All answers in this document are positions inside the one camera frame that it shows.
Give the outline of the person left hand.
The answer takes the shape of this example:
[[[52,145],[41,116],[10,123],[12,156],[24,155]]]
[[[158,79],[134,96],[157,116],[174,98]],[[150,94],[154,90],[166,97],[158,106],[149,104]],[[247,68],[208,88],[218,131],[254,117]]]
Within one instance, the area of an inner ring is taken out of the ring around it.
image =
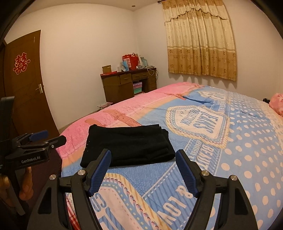
[[[18,192],[18,197],[22,201],[28,201],[33,197],[33,179],[32,179],[32,168],[27,167],[24,175],[20,181],[20,184],[12,183],[7,175],[1,174],[1,201],[8,207],[14,208],[15,202],[12,201],[12,196],[9,194],[9,189],[13,188],[15,192]]]

